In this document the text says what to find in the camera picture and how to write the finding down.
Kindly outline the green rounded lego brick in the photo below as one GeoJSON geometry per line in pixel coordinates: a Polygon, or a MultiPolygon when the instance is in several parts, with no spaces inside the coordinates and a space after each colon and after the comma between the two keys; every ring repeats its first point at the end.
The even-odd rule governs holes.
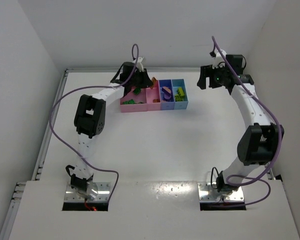
{"type": "Polygon", "coordinates": [[[136,102],[135,102],[133,99],[130,99],[130,100],[128,101],[128,103],[131,104],[131,105],[132,105],[132,104],[136,104],[136,102]]]}

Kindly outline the lime rounded lego brick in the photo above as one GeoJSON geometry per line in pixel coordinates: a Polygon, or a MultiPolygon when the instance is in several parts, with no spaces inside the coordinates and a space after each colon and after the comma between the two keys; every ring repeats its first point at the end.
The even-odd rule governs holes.
{"type": "Polygon", "coordinates": [[[186,95],[182,87],[177,88],[177,95],[179,95],[181,99],[185,98],[186,95]]]}

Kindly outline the purple butterfly lego brick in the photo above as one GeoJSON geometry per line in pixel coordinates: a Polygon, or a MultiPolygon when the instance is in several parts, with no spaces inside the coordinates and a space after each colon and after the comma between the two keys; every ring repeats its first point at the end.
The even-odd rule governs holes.
{"type": "Polygon", "coordinates": [[[164,95],[169,95],[170,96],[172,94],[171,89],[169,87],[167,87],[167,86],[163,86],[161,88],[161,90],[162,90],[162,92],[163,92],[164,95]]]}

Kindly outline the purple rounded lego brick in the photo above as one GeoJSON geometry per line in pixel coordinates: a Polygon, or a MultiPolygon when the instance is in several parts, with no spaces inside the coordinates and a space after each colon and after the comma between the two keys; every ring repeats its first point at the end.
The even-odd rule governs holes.
{"type": "Polygon", "coordinates": [[[173,101],[173,96],[172,95],[163,94],[163,100],[165,102],[171,102],[171,101],[173,101]]]}

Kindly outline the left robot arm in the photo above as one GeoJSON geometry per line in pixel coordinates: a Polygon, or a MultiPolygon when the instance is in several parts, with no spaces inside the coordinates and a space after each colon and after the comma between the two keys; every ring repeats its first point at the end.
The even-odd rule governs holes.
{"type": "Polygon", "coordinates": [[[98,194],[93,182],[95,168],[88,165],[88,158],[94,155],[93,145],[105,127],[107,106],[125,97],[132,88],[145,89],[153,85],[143,60],[138,57],[132,62],[124,62],[105,89],[93,95],[83,94],[79,99],[74,117],[79,160],[75,166],[68,165],[66,170],[71,187],[85,199],[92,200],[98,194]]]}

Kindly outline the brown lego plate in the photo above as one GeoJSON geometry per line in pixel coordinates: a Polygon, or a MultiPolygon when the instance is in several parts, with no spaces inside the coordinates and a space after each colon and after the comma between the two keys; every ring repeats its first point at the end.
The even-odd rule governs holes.
{"type": "Polygon", "coordinates": [[[152,85],[149,87],[150,89],[154,89],[158,87],[158,80],[155,77],[151,79],[152,85]]]}

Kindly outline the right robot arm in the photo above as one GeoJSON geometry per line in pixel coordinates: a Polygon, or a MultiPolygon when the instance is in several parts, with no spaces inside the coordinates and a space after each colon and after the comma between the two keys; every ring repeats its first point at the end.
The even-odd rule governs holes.
{"type": "Polygon", "coordinates": [[[197,86],[202,90],[225,87],[245,124],[236,159],[216,178],[216,190],[227,193],[237,190],[251,172],[274,159],[284,128],[259,105],[253,78],[244,73],[243,55],[213,50],[210,56],[213,64],[201,66],[197,86]]]}

